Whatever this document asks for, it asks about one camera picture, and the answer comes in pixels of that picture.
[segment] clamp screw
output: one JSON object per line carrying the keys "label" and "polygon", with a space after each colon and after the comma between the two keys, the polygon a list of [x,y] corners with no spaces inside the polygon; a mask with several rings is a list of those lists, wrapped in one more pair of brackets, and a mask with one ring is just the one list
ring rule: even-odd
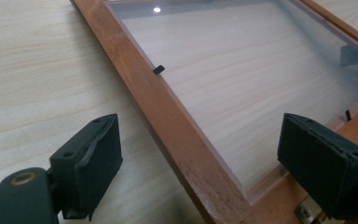
{"label": "clamp screw", "polygon": [[305,207],[299,207],[298,212],[302,217],[310,217],[310,211]]}
{"label": "clamp screw", "polygon": [[35,177],[36,174],[34,172],[25,172],[16,175],[13,179],[11,179],[10,183],[14,186],[23,185],[32,181]]}

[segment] glass pane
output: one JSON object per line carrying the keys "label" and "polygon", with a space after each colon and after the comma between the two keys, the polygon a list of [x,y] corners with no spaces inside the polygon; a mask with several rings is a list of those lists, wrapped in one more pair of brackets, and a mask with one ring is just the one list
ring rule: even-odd
{"label": "glass pane", "polygon": [[289,1],[107,4],[247,189],[278,164],[283,113],[327,124],[358,100],[356,50]]}
{"label": "glass pane", "polygon": [[358,30],[358,1],[353,0],[314,0],[340,19]]}

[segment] wooden frame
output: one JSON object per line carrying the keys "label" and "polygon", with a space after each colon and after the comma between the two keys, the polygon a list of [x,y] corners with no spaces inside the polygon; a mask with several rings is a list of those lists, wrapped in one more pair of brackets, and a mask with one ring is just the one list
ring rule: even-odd
{"label": "wooden frame", "polygon": [[[358,32],[323,7],[310,0],[292,2],[358,44]],[[74,5],[117,69],[161,152],[206,222],[298,222],[294,209],[307,193],[281,166],[273,171],[275,178],[262,180],[263,186],[274,184],[272,187],[246,192],[170,87],[153,73],[150,61],[105,2],[74,0]],[[338,132],[358,144],[358,114]]]}

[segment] clamp jaw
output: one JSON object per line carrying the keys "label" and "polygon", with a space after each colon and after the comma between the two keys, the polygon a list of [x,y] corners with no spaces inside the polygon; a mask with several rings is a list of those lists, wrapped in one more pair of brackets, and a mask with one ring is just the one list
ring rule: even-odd
{"label": "clamp jaw", "polygon": [[93,120],[51,157],[0,184],[0,224],[56,224],[92,214],[122,163],[117,115]]}
{"label": "clamp jaw", "polygon": [[278,160],[328,217],[358,218],[358,146],[322,124],[285,114]]}

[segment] wooden tabletop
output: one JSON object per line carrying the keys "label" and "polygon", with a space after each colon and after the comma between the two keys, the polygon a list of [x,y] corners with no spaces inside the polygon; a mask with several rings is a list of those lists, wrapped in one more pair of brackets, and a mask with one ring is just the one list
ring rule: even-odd
{"label": "wooden tabletop", "polygon": [[[358,29],[358,0],[317,2]],[[0,181],[20,169],[49,168],[55,150],[111,113],[118,114],[124,162],[93,222],[202,223],[70,2],[0,1]]]}

